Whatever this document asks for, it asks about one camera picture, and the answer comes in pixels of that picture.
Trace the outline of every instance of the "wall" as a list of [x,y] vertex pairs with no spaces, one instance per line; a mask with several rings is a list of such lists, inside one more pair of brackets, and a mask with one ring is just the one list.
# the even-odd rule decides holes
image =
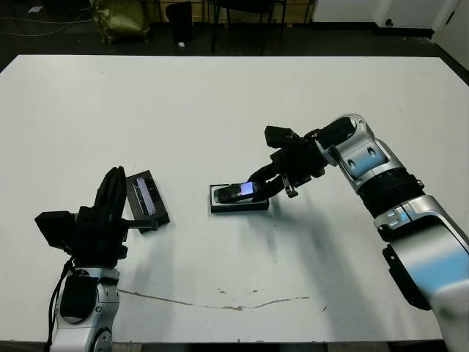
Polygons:
[[313,21],[374,22],[383,0],[317,0]]
[[459,0],[317,0],[316,22],[375,22],[437,31]]
[[433,41],[469,70],[469,0],[461,0],[450,22],[441,26]]
[[396,28],[431,29],[447,0],[392,0],[381,23],[391,18]]

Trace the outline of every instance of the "floor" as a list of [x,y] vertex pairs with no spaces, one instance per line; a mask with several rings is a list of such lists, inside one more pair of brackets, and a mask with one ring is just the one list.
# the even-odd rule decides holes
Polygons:
[[[155,24],[149,41],[126,42],[105,45],[92,21],[65,24],[37,23],[4,18],[26,18],[35,21],[73,21],[77,12],[55,13],[45,10],[28,14],[31,1],[10,0],[0,4],[0,72],[19,54],[94,54],[94,55],[211,55],[210,45],[213,27],[196,24],[193,41],[180,48],[171,37],[167,24]],[[89,19],[89,14],[80,14],[80,21]],[[18,36],[5,34],[27,34]],[[310,26],[281,28],[274,26],[269,32],[265,28],[239,25],[232,28],[219,27],[215,55],[245,56],[259,55],[265,36],[268,35],[266,56],[436,56],[443,59],[454,72],[469,84],[469,72],[457,64],[445,51],[425,37],[377,36],[367,30],[312,30]],[[3,351],[39,351],[41,344],[17,344],[0,342]],[[116,345],[115,351],[231,351],[236,345]],[[243,350],[265,351],[446,351],[442,341],[394,342],[368,344],[308,344],[308,345],[243,345]]]

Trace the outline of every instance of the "cable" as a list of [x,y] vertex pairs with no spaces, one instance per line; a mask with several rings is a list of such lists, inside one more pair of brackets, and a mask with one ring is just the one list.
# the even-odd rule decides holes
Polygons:
[[15,21],[25,21],[25,22],[35,22],[35,23],[50,23],[50,24],[72,24],[72,23],[87,23],[93,21],[92,19],[83,20],[83,21],[65,21],[65,22],[57,22],[57,21],[39,21],[39,20],[30,20],[28,18],[16,18],[16,17],[3,17],[0,18],[0,21],[6,20],[15,20]]
[[72,24],[75,23],[83,23],[83,21],[78,21],[80,18],[88,14],[89,11],[86,11],[84,13],[81,13],[74,21],[72,22],[67,22],[67,24],[63,27],[60,27],[59,29],[56,29],[55,31],[52,32],[46,32],[46,33],[39,33],[39,34],[21,34],[21,33],[13,33],[13,32],[0,32],[0,34],[5,34],[5,35],[15,35],[17,37],[42,37],[44,35],[51,35],[51,34],[56,34],[59,33],[60,31],[63,31],[64,29],[70,27]]
[[56,322],[56,315],[53,312],[54,302],[58,299],[60,293],[60,287],[62,286],[62,282],[64,281],[65,277],[68,274],[68,271],[73,271],[73,260],[75,259],[74,256],[70,257],[69,260],[64,264],[64,268],[62,269],[62,273],[60,274],[59,282],[57,282],[56,287],[53,289],[51,300],[49,301],[49,310],[48,310],[48,338],[47,342],[44,346],[44,351],[49,352],[52,345],[52,333],[53,333],[53,326]]

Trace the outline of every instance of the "scratch mark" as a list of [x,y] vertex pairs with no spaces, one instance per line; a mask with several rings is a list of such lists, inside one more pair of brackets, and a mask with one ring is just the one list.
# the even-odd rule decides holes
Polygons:
[[263,304],[260,304],[258,306],[253,306],[253,307],[247,307],[247,306],[222,306],[222,307],[217,307],[217,306],[207,306],[207,305],[201,305],[201,304],[194,304],[194,303],[189,303],[189,302],[184,302],[184,301],[175,301],[174,299],[169,299],[169,298],[163,298],[163,297],[156,297],[156,296],[148,296],[148,295],[143,295],[138,292],[130,292],[122,289],[118,289],[119,292],[122,293],[127,293],[128,295],[132,296],[137,296],[137,297],[142,297],[142,298],[150,298],[150,299],[155,299],[157,301],[162,301],[162,302],[168,302],[168,303],[175,303],[175,304],[182,304],[184,306],[192,306],[192,307],[199,307],[199,308],[210,308],[210,309],[228,309],[228,310],[235,310],[237,312],[242,312],[244,309],[259,309],[263,308],[265,306],[268,306],[270,304],[274,303],[281,303],[281,302],[289,302],[289,301],[295,301],[297,299],[308,299],[308,296],[304,297],[293,297],[293,298],[284,298],[284,299],[276,299],[275,301],[269,301]]
[[151,299],[156,299],[157,301],[163,301],[163,302],[169,302],[169,303],[184,304],[185,306],[193,306],[192,303],[182,302],[182,301],[175,301],[174,299],[147,296],[147,295],[142,295],[141,293],[138,293],[138,292],[130,292],[130,291],[120,290],[120,289],[118,289],[118,291],[122,292],[122,293],[127,293],[128,295],[132,295],[132,296],[143,297],[143,298],[151,298]]
[[250,308],[250,309],[257,309],[257,308],[262,308],[265,306],[268,306],[269,304],[274,304],[274,303],[280,303],[280,302],[289,302],[289,301],[294,301],[296,299],[308,299],[308,296],[304,297],[293,297],[293,298],[285,298],[285,299],[276,299],[275,301],[270,301],[267,303],[260,304],[259,306],[254,306],[254,307],[245,307],[245,308]]

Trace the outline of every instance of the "white table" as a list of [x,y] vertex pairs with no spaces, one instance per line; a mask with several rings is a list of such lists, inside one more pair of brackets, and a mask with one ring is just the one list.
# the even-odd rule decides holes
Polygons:
[[19,56],[0,74],[0,340],[46,338],[67,256],[34,217],[92,205],[117,165],[151,171],[171,223],[129,232],[119,288],[156,298],[121,294],[116,341],[439,338],[337,168],[268,212],[211,214],[208,186],[269,162],[267,124],[357,112],[467,232],[468,92],[436,58]]

